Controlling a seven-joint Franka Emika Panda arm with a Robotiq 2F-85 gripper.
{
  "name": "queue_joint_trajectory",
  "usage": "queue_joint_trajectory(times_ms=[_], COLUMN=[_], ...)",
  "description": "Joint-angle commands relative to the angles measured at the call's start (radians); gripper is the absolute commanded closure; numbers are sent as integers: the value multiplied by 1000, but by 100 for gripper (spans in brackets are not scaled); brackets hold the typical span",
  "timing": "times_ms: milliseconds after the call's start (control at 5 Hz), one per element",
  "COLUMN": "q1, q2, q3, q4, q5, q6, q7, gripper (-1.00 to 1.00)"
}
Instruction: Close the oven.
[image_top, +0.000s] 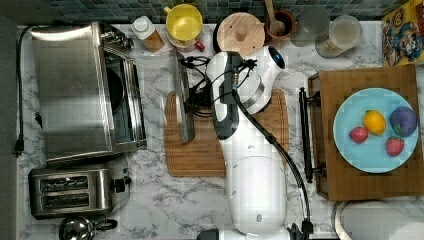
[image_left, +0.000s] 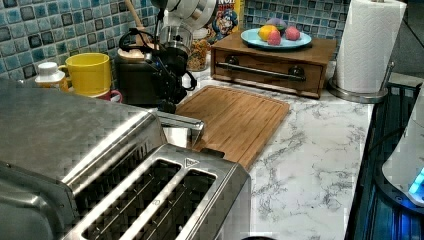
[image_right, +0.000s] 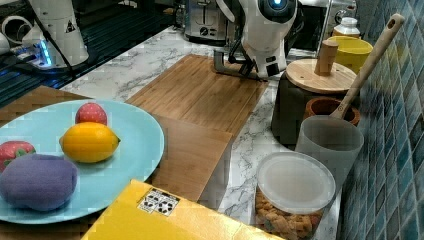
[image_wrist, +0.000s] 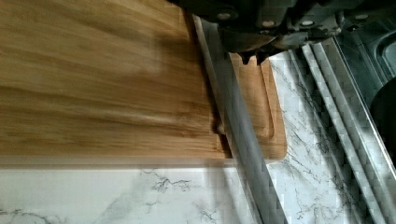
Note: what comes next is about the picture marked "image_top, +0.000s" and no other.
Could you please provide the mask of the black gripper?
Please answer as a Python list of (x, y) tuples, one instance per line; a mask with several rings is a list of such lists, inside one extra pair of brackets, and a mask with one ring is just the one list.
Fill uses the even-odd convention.
[(189, 97), (186, 99), (184, 106), (189, 112), (198, 117), (208, 118), (212, 116), (210, 94), (204, 89), (190, 88)]

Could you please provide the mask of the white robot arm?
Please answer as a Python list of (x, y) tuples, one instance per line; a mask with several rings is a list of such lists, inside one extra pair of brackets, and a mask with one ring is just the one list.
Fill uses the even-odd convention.
[(286, 176), (272, 137), (253, 115), (270, 102), (285, 62), (272, 46), (243, 57), (222, 51), (206, 66), (212, 120), (226, 168), (232, 223), (198, 235), (201, 240), (291, 240), (285, 227)]

